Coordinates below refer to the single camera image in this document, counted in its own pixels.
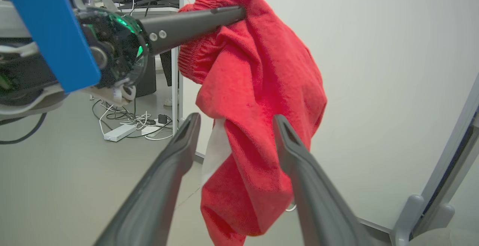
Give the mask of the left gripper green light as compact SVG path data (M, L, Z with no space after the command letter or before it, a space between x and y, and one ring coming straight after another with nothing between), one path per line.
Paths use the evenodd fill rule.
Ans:
M84 91L114 105L134 101L136 85L146 72L149 54L142 31L150 53L159 55L246 17L243 7L231 6L137 21L112 0L72 0L72 5L100 70L97 84Z

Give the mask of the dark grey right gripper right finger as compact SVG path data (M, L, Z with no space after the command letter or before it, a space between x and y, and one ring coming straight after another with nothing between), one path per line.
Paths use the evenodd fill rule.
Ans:
M285 116L273 118L282 171L290 178L305 246L371 246L364 226Z

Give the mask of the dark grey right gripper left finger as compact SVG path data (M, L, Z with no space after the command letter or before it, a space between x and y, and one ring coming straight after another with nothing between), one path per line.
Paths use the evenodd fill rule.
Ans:
M183 176L193 165L201 117L191 113L95 242L165 246Z

